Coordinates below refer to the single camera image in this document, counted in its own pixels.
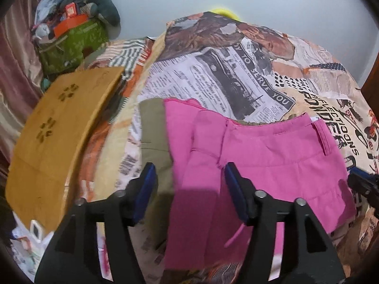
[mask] green bag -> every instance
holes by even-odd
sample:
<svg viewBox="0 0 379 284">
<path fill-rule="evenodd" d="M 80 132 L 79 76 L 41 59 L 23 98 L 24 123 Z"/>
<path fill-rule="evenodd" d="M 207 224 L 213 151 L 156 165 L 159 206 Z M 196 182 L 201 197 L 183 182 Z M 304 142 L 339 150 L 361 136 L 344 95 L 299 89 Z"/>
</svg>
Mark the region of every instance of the green bag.
<svg viewBox="0 0 379 284">
<path fill-rule="evenodd" d="M 108 40 L 104 24 L 92 18 L 69 29 L 53 43 L 37 44 L 44 75 L 54 81 L 59 75 L 74 71 L 84 60 L 83 51 L 91 53 Z"/>
</svg>

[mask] pink garment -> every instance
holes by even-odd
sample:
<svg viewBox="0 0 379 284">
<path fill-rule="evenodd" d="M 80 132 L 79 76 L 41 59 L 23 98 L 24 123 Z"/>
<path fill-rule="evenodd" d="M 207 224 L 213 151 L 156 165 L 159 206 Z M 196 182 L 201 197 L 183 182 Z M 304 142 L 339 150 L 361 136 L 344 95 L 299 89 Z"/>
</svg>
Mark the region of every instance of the pink garment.
<svg viewBox="0 0 379 284">
<path fill-rule="evenodd" d="M 257 189 L 285 201 L 304 198 L 330 233 L 355 214 L 347 171 L 323 120 L 307 114 L 264 126 L 242 126 L 185 101 L 165 102 L 174 161 L 168 269 L 202 269 L 243 261 L 251 227 L 238 219 L 223 168 L 234 162 Z M 278 224 L 275 253 L 282 253 Z"/>
</svg>

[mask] silver bolt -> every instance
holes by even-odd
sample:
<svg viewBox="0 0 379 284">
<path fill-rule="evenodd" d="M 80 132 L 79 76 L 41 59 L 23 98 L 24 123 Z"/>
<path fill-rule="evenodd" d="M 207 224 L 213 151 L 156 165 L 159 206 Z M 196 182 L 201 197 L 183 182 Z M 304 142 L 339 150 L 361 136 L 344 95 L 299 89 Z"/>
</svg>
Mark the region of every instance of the silver bolt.
<svg viewBox="0 0 379 284">
<path fill-rule="evenodd" d="M 117 190 L 114 195 L 116 195 L 118 198 L 122 198 L 126 194 L 125 190 Z"/>
<path fill-rule="evenodd" d="M 307 201 L 304 200 L 303 198 L 297 198 L 295 202 L 299 204 L 300 206 L 305 206 L 307 204 Z"/>
<path fill-rule="evenodd" d="M 75 204 L 77 204 L 77 206 L 82 206 L 85 202 L 86 202 L 85 198 L 79 198 L 76 200 Z"/>
<path fill-rule="evenodd" d="M 264 192 L 263 190 L 257 190 L 255 191 L 255 195 L 259 198 L 264 198 L 267 195 L 267 193 Z"/>
</svg>

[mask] wall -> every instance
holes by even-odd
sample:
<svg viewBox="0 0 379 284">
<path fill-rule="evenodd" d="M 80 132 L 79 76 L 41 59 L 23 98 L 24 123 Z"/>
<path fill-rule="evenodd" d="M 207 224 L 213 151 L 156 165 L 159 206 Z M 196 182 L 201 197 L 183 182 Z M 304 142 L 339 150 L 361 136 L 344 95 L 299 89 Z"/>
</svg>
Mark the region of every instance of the wall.
<svg viewBox="0 0 379 284">
<path fill-rule="evenodd" d="M 361 0 L 113 0 L 119 39 L 158 36 L 165 23 L 225 7 L 242 21 L 308 39 L 329 50 L 363 85 L 379 52 L 378 28 Z"/>
</svg>

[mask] curtain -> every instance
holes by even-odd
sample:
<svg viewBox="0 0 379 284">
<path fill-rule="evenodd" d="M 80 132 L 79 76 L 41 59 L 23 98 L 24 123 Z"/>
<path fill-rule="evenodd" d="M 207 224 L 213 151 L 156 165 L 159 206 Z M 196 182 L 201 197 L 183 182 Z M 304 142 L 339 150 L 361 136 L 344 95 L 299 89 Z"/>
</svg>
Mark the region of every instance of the curtain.
<svg viewBox="0 0 379 284">
<path fill-rule="evenodd" d="M 42 67 L 30 28 L 40 0 L 15 0 L 0 22 L 0 171 L 6 171 L 25 122 L 42 96 Z"/>
</svg>

